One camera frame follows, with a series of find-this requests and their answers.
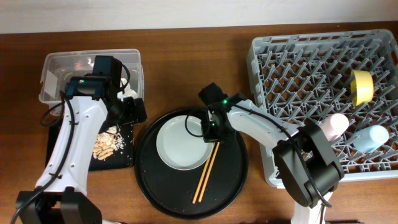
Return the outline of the yellow bowl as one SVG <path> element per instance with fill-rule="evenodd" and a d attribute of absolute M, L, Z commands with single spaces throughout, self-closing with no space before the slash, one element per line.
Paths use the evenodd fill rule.
<path fill-rule="evenodd" d="M 374 95 L 374 83 L 370 72 L 362 70 L 352 70 L 351 76 L 354 77 L 350 83 L 351 93 L 356 93 L 353 104 L 359 106 L 362 103 L 369 103 Z"/>

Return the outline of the wooden chopstick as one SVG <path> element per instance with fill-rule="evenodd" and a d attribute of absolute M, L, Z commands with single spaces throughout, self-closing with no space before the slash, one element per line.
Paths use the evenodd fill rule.
<path fill-rule="evenodd" d="M 202 171 L 202 173 L 201 173 L 201 177 L 200 177 L 199 183 L 198 183 L 198 185 L 197 185 L 197 189 L 196 189 L 195 194 L 194 194 L 194 196 L 193 196 L 192 204 L 195 204 L 195 203 L 199 202 L 198 199 L 199 199 L 200 192 L 201 192 L 201 189 L 202 189 L 204 180 L 205 180 L 206 170 L 207 170 L 207 168 L 208 168 L 208 165 L 210 164 L 210 158 L 211 158 L 213 149 L 211 150 L 211 154 L 210 154 L 209 158 L 208 158 L 207 161 L 205 162 L 205 166 L 204 166 L 203 171 Z"/>
<path fill-rule="evenodd" d="M 211 158 L 210 158 L 210 164 L 208 165 L 208 168 L 206 170 L 205 180 L 204 180 L 204 183 L 203 183 L 203 186 L 202 186 L 202 189 L 201 189 L 201 192 L 200 192 L 200 196 L 199 196 L 199 199 L 198 199 L 199 202 L 201 202 L 202 199 L 203 199 L 203 196 L 204 196 L 204 193 L 205 193 L 205 189 L 206 189 L 206 186 L 207 186 L 207 183 L 208 183 L 208 179 L 210 178 L 211 170 L 213 168 L 213 164 L 214 164 L 214 161 L 215 161 L 219 146 L 220 146 L 220 142 L 217 142 L 215 144 L 214 149 L 213 149 L 213 152 L 212 152 L 212 155 L 211 155 Z"/>

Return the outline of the pink cup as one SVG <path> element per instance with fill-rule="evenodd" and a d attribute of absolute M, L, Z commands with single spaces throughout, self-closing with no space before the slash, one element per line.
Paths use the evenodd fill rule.
<path fill-rule="evenodd" d="M 345 115 L 335 113 L 324 119 L 320 127 L 327 140 L 332 142 L 348 129 L 349 120 Z"/>

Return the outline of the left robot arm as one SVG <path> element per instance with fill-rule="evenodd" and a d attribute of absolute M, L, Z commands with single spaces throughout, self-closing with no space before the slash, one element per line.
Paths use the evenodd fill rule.
<path fill-rule="evenodd" d="M 93 71 L 71 77 L 60 91 L 62 124 L 52 155 L 33 191 L 21 191 L 11 223 L 106 223 L 87 195 L 90 161 L 99 133 L 147 120 L 142 98 L 123 97 L 127 66 L 98 55 Z"/>

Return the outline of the blue cup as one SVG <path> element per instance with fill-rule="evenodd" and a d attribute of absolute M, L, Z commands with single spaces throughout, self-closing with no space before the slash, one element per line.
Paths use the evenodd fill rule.
<path fill-rule="evenodd" d="M 354 134 L 354 147 L 362 153 L 372 153 L 389 139 L 389 132 L 381 125 L 364 128 Z"/>

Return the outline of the food scraps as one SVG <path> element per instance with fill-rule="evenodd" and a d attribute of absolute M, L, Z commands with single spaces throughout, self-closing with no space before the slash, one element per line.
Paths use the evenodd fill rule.
<path fill-rule="evenodd" d="M 113 126 L 96 137 L 93 158 L 103 161 L 112 156 L 115 152 L 122 153 L 125 147 L 124 138 L 121 136 L 121 129 Z"/>

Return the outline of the large white tissue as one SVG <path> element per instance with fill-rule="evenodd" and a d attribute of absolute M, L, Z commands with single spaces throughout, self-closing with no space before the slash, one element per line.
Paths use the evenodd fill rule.
<path fill-rule="evenodd" d="M 125 78 L 121 79 L 121 86 L 124 86 L 127 83 L 127 86 L 125 87 L 125 89 L 123 91 L 120 91 L 118 93 L 118 98 L 120 100 L 124 100 L 127 97 L 133 97 L 136 98 L 138 96 L 138 94 L 131 88 L 130 84 L 127 82 L 127 80 Z"/>

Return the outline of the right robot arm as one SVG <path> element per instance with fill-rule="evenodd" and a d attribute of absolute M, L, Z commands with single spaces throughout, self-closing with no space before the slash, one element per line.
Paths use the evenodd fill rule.
<path fill-rule="evenodd" d="M 324 223 L 329 199 L 345 176 L 331 144 L 349 126 L 348 118 L 335 113 L 320 124 L 305 126 L 284 122 L 259 109 L 241 94 L 229 97 L 215 83 L 198 94 L 205 104 L 201 121 L 205 142 L 243 132 L 271 150 L 282 183 L 295 201 L 292 223 Z"/>

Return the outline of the grey plate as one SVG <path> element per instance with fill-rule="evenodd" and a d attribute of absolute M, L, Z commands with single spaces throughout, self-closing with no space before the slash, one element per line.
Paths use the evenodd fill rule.
<path fill-rule="evenodd" d="M 194 116 L 175 116 L 167 120 L 156 137 L 159 157 L 169 167 L 192 170 L 204 164 L 213 145 L 201 137 L 201 120 Z"/>

